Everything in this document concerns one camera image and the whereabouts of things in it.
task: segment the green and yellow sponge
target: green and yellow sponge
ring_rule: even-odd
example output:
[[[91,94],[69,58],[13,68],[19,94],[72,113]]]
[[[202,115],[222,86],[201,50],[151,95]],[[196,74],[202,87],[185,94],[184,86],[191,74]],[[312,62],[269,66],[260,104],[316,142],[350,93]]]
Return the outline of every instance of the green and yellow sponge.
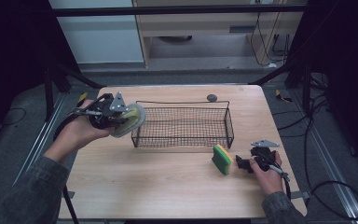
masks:
[[[233,160],[222,146],[215,145],[213,147],[212,161],[223,175],[228,175],[229,165]]]

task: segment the wooden table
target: wooden table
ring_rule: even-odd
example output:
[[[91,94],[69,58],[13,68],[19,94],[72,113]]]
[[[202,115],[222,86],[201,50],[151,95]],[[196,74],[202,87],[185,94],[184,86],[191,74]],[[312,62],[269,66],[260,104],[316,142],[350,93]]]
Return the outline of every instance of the wooden table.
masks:
[[[229,154],[250,158],[251,142],[263,138],[275,147],[292,191],[296,179],[282,146],[264,92],[259,86],[147,86],[101,89],[121,91],[126,104],[136,101],[199,102],[208,94],[230,101],[234,142]],[[211,147],[175,147],[166,150],[134,147],[131,135],[99,139],[78,151],[67,183],[78,218],[256,218],[264,217],[264,195],[254,175],[238,169],[229,175],[214,166]],[[306,214],[302,199],[295,207]],[[70,218],[62,200],[60,218]]]

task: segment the wire mesh basket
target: wire mesh basket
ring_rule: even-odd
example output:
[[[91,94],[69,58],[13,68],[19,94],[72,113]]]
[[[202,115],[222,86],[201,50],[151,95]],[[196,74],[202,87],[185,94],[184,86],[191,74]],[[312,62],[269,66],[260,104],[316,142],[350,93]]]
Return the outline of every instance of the wire mesh basket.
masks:
[[[135,147],[231,148],[234,140],[229,101],[161,103],[138,101],[146,113],[145,123],[132,131]]]

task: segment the person's right hand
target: person's right hand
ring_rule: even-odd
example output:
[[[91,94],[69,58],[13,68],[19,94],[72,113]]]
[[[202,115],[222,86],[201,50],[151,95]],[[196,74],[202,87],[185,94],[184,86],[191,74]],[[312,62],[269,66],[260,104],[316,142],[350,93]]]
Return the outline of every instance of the person's right hand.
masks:
[[[91,100],[86,100],[81,107],[84,108],[91,102]],[[71,153],[96,139],[109,136],[114,129],[113,127],[103,130],[96,129],[91,125],[87,116],[79,116],[65,125],[44,156],[57,162],[63,162]]]
[[[275,161],[281,165],[282,160],[281,157],[277,152],[275,152]],[[258,180],[258,183],[260,184],[261,189],[266,194],[266,196],[269,196],[272,193],[275,193],[277,191],[283,191],[283,185],[282,185],[282,177],[278,172],[269,169],[266,172],[260,169],[257,162],[253,159],[250,159],[250,164],[252,169],[255,171],[255,176]]]

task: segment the gray sleeve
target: gray sleeve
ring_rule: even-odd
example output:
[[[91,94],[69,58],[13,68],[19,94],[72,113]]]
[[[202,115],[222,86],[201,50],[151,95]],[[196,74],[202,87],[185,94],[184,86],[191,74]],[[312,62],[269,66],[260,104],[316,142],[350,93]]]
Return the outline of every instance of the gray sleeve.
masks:
[[[270,194],[262,203],[269,224],[306,223],[306,219],[298,212],[283,192]]]
[[[69,171],[39,158],[0,202],[0,223],[54,223]]]

